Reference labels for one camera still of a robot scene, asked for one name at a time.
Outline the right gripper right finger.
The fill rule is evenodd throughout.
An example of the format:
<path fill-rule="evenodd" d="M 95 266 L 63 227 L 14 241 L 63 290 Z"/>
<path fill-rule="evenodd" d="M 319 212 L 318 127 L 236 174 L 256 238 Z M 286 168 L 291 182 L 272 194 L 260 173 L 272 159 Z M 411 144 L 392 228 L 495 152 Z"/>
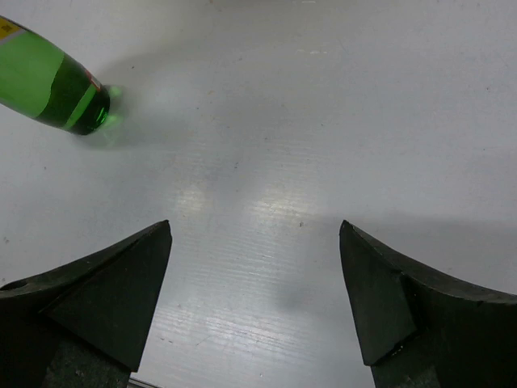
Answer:
<path fill-rule="evenodd" d="M 344 221 L 343 277 L 377 387 L 514 387 L 516 297 L 431 268 Z"/>

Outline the aluminium frame rails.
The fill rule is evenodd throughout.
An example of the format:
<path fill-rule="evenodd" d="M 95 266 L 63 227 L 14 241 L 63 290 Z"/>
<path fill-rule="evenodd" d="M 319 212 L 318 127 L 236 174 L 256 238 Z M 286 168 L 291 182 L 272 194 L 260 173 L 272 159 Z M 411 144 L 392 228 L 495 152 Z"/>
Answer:
<path fill-rule="evenodd" d="M 134 377 L 129 378 L 128 380 L 128 388 L 159 388 L 158 386 L 151 384 L 149 382 L 144 382 Z"/>

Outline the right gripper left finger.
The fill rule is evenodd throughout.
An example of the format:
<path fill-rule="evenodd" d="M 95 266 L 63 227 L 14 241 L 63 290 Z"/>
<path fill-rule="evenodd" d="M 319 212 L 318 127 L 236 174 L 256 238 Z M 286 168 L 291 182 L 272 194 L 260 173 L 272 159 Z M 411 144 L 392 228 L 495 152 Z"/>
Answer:
<path fill-rule="evenodd" d="M 126 387 L 170 258 L 167 220 L 1 287 L 3 387 Z"/>

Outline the green bottle red label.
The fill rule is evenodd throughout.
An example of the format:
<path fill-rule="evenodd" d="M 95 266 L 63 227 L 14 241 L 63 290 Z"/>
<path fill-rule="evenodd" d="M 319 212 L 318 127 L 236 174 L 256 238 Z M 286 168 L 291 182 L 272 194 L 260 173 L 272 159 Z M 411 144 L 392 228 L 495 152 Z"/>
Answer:
<path fill-rule="evenodd" d="M 1 104 L 76 135 L 108 122 L 116 92 L 43 36 L 1 17 Z"/>

